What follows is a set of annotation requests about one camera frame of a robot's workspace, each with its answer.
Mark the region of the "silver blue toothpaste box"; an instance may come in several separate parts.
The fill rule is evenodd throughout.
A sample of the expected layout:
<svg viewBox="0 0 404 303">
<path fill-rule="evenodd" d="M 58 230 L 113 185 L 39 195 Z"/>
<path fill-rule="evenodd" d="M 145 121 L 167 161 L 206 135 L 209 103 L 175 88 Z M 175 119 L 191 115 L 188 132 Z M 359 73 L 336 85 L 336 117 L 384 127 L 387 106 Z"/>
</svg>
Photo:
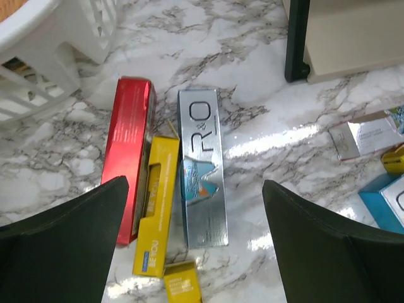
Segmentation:
<svg viewBox="0 0 404 303">
<path fill-rule="evenodd" d="M 380 229 L 403 234 L 403 175 L 380 175 L 359 196 Z"/>
<path fill-rule="evenodd" d="M 186 246 L 189 249 L 227 246 L 229 232 L 217 91 L 179 91 L 177 123 Z"/>
</svg>

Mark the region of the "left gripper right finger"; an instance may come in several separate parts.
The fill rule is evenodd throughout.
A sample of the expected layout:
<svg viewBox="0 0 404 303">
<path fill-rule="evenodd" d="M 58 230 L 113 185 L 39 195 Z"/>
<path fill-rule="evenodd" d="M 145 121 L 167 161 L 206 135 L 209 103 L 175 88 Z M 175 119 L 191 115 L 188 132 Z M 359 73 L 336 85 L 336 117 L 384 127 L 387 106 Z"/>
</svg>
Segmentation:
<svg viewBox="0 0 404 303">
<path fill-rule="evenodd" d="M 263 201 L 287 302 L 403 302 L 403 235 L 273 180 L 263 184 Z"/>
</svg>

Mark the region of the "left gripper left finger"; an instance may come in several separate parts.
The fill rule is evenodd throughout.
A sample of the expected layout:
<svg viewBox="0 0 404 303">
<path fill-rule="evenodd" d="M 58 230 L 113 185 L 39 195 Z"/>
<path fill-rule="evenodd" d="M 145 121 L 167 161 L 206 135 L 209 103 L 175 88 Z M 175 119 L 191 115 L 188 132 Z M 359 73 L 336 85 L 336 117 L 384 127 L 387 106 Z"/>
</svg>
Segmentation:
<svg viewBox="0 0 404 303">
<path fill-rule="evenodd" d="M 124 176 L 1 227 L 1 302 L 100 302 L 128 196 Z"/>
</svg>

